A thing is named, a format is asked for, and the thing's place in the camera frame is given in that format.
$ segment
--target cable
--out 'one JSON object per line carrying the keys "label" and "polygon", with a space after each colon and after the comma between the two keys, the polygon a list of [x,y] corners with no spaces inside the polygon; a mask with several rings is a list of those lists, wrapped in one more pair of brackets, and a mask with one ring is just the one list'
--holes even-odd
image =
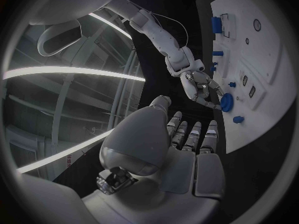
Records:
{"label": "cable", "polygon": [[134,2],[132,2],[132,1],[130,1],[130,0],[127,0],[127,1],[130,2],[130,3],[132,3],[132,4],[135,5],[135,6],[139,7],[140,9],[143,9],[143,10],[149,12],[150,14],[153,14],[153,17],[157,20],[157,22],[159,23],[160,27],[162,27],[162,26],[161,26],[159,20],[154,16],[154,14],[157,15],[157,16],[163,16],[163,17],[165,17],[165,18],[168,18],[168,19],[170,19],[170,20],[173,20],[173,21],[176,21],[177,23],[179,23],[179,24],[184,28],[184,30],[185,30],[185,32],[186,32],[186,35],[187,35],[187,41],[186,41],[186,45],[185,45],[185,46],[188,45],[189,35],[188,35],[188,32],[187,32],[186,28],[184,27],[184,25],[183,25],[182,23],[180,23],[179,21],[177,21],[177,20],[175,20],[175,19],[172,19],[172,18],[170,18],[170,17],[168,17],[168,16],[164,16],[164,15],[161,15],[161,14],[157,14],[157,13],[151,12],[151,11],[149,11],[149,10],[143,8],[142,6],[139,6],[138,4],[136,4],[136,3],[134,3]]}

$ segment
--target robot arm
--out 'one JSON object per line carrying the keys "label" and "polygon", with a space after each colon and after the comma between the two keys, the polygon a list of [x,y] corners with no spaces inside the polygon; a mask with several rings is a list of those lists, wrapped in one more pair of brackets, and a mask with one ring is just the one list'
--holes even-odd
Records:
{"label": "robot arm", "polygon": [[[223,91],[214,80],[202,72],[204,65],[201,60],[195,61],[188,47],[180,48],[177,40],[160,27],[149,12],[143,9],[139,10],[127,0],[112,0],[105,5],[105,8],[129,20],[131,27],[145,34],[152,41],[156,49],[165,56],[165,63],[170,74],[180,77],[189,99],[212,109],[221,110],[219,105],[205,100],[209,96],[208,86],[215,89],[221,96]],[[201,75],[198,81],[193,78],[194,75],[200,76],[197,74]]]}

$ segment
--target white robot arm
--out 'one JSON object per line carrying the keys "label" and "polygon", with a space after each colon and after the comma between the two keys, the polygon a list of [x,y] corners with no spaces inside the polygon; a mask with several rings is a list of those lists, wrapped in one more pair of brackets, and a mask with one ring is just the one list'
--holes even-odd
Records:
{"label": "white robot arm", "polygon": [[189,99],[212,109],[221,110],[219,105],[207,102],[209,96],[208,86],[223,96],[220,86],[203,72],[204,65],[200,59],[194,60],[191,50],[179,47],[177,40],[156,22],[147,11],[139,10],[127,0],[112,0],[105,5],[109,10],[130,21],[130,26],[140,33],[145,34],[165,56],[165,62],[170,74],[180,77],[184,90]]}

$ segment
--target wire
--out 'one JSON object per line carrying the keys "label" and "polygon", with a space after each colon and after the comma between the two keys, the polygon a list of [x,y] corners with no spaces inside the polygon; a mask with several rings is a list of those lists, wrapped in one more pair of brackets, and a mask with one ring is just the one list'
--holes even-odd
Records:
{"label": "wire", "polygon": [[143,8],[142,6],[139,6],[138,4],[136,4],[136,3],[134,3],[134,2],[132,2],[132,1],[130,1],[130,0],[127,0],[127,1],[130,2],[130,3],[132,3],[132,4],[134,4],[135,6],[139,7],[140,9],[143,9],[143,10],[149,12],[150,14],[153,14],[153,17],[157,20],[157,22],[159,23],[160,27],[162,27],[162,26],[161,26],[159,20],[154,16],[154,14],[157,15],[157,16],[162,16],[162,17],[168,18],[168,19],[170,19],[170,20],[173,20],[173,21],[176,21],[177,23],[179,23],[179,24],[184,28],[184,30],[185,30],[185,32],[186,32],[187,41],[186,41],[186,45],[185,45],[185,46],[188,45],[189,35],[188,35],[188,32],[187,32],[187,29],[184,27],[184,25],[183,25],[182,23],[180,23],[179,21],[177,21],[177,20],[175,20],[175,19],[172,19],[172,18],[170,18],[170,17],[168,17],[168,16],[164,16],[164,15],[157,14],[157,13],[154,13],[154,12],[152,12],[152,11],[149,11],[149,10]]}

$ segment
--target led light strip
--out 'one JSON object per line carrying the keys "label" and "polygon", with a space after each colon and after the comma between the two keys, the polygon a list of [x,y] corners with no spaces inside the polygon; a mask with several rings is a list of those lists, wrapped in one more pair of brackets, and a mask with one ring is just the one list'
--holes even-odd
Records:
{"label": "led light strip", "polygon": [[3,80],[16,77],[16,76],[39,74],[39,73],[76,73],[76,74],[119,77],[119,78],[126,78],[130,80],[143,81],[143,82],[146,81],[144,78],[124,75],[124,74],[110,72],[110,71],[100,71],[100,70],[87,69],[87,68],[63,67],[63,66],[37,66],[37,67],[26,67],[26,68],[6,71],[3,75]]}
{"label": "led light strip", "polygon": [[117,31],[120,31],[123,35],[127,36],[129,39],[132,39],[131,36],[129,34],[127,34],[125,31],[121,30],[118,26],[115,26],[113,23],[103,19],[102,17],[95,15],[94,13],[90,13],[89,15],[93,16],[94,18],[101,20],[102,22],[108,24],[109,26],[113,27],[114,29],[116,29]]}
{"label": "led light strip", "polygon": [[80,150],[82,148],[85,148],[86,146],[88,146],[90,144],[93,144],[94,142],[97,142],[97,141],[101,140],[102,138],[107,137],[112,132],[112,130],[113,129],[109,130],[106,133],[102,133],[102,134],[100,134],[100,135],[98,135],[98,136],[96,136],[94,138],[91,138],[91,139],[89,139],[89,140],[87,140],[87,141],[85,141],[83,143],[80,143],[80,144],[78,144],[78,145],[76,145],[74,147],[71,147],[71,148],[69,148],[67,150],[64,150],[64,151],[62,151],[60,153],[57,153],[57,154],[55,154],[53,156],[50,156],[50,157],[42,159],[40,161],[31,163],[31,164],[26,165],[24,167],[18,168],[17,171],[19,171],[20,173],[25,173],[25,172],[31,171],[33,169],[40,168],[40,167],[42,167],[44,165],[47,165],[47,164],[49,164],[51,162],[54,162],[54,161],[56,161],[56,160],[58,160],[60,158],[63,158],[63,157],[65,157],[65,156],[67,156],[67,155],[69,155],[69,154],[71,154],[73,152],[76,152],[76,151],[78,151],[78,150]]}

